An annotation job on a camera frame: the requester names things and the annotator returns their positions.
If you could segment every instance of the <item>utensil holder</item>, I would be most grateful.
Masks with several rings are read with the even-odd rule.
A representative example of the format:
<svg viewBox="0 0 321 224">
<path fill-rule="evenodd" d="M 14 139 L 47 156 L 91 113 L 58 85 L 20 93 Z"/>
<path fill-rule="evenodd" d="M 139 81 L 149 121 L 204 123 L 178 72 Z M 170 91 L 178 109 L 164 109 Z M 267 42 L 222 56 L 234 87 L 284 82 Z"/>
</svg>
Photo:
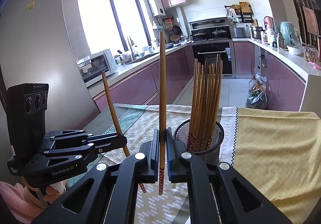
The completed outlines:
<svg viewBox="0 0 321 224">
<path fill-rule="evenodd" d="M 175 140 L 183 142 L 185 144 L 185 147 L 187 147 L 187 143 L 190 138 L 188 133 L 189 121 L 190 120 L 186 120 L 185 122 L 181 123 L 175 130 L 174 136 L 173 136 Z M 188 152 L 200 156 L 201 159 L 206 163 L 217 165 L 219 163 L 219 147 L 223 139 L 224 139 L 223 127 L 219 122 L 216 122 L 214 132 L 209 139 L 210 140 L 210 143 L 208 144 L 209 148 L 205 151 L 200 151 L 200 152 L 192 152 L 192 151 L 188 151 Z"/>
</svg>

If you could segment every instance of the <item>microwave oven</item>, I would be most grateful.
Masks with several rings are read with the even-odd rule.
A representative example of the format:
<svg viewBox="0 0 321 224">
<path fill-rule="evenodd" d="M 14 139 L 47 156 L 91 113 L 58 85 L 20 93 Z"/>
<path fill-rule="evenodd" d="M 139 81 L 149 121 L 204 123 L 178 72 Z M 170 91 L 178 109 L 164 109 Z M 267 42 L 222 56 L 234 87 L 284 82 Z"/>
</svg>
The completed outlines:
<svg viewBox="0 0 321 224">
<path fill-rule="evenodd" d="M 85 85 L 90 85 L 102 79 L 102 72 L 106 76 L 116 72 L 116 63 L 110 49 L 87 56 L 77 62 Z"/>
</svg>

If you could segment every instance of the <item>white countertop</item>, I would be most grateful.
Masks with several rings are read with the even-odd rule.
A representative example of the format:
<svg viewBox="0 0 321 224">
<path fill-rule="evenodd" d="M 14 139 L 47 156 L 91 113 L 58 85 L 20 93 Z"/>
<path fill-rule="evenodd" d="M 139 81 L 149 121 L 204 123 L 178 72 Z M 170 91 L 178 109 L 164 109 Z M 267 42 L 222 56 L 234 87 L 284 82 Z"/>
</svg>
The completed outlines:
<svg viewBox="0 0 321 224">
<path fill-rule="evenodd" d="M 165 50 L 166 55 L 169 55 L 172 52 L 182 49 L 183 47 L 187 46 L 187 44 L 182 44 L 181 46 L 174 46 L 173 48 L 169 48 Z M 120 70 L 116 71 L 116 73 L 107 76 L 107 83 L 108 86 L 111 87 L 113 84 L 119 82 L 120 80 L 124 79 L 125 77 L 133 74 L 134 72 L 138 71 L 139 69 L 144 68 L 145 66 L 159 60 L 159 47 L 154 50 L 154 53 L 157 53 L 154 56 L 146 58 L 137 63 L 123 65 Z M 100 75 L 101 80 L 92 84 L 91 86 L 87 87 L 91 97 L 94 97 L 104 91 L 104 85 L 102 83 L 102 76 Z"/>
<path fill-rule="evenodd" d="M 256 41 L 252 38 L 233 38 L 234 42 L 238 41 L 248 41 L 252 42 L 259 47 L 262 47 L 278 59 L 280 59 L 283 63 L 285 63 L 288 67 L 290 67 L 294 72 L 296 72 L 299 76 L 301 76 L 305 81 L 308 80 L 309 75 L 321 76 L 321 71 L 315 69 L 313 65 L 309 64 L 304 60 L 302 56 L 296 56 L 290 54 L 288 51 L 278 50 L 267 44 L 262 44 L 261 41 Z"/>
</svg>

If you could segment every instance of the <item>water heater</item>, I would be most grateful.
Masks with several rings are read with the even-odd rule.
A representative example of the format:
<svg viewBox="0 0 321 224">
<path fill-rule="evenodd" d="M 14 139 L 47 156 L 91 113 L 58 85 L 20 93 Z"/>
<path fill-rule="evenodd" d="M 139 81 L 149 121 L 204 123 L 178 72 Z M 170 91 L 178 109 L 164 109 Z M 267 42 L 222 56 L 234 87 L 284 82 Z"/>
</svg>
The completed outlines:
<svg viewBox="0 0 321 224">
<path fill-rule="evenodd" d="M 153 16 L 165 16 L 165 10 L 161 0 L 148 0 Z"/>
</svg>

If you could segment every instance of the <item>window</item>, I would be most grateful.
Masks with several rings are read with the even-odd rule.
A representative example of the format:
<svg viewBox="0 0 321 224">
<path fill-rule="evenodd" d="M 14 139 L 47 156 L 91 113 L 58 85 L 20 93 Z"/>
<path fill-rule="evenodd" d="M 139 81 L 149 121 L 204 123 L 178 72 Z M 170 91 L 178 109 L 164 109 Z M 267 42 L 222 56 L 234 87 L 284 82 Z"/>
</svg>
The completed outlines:
<svg viewBox="0 0 321 224">
<path fill-rule="evenodd" d="M 92 54 L 128 51 L 129 36 L 138 49 L 151 45 L 139 0 L 78 0 L 78 6 Z"/>
</svg>

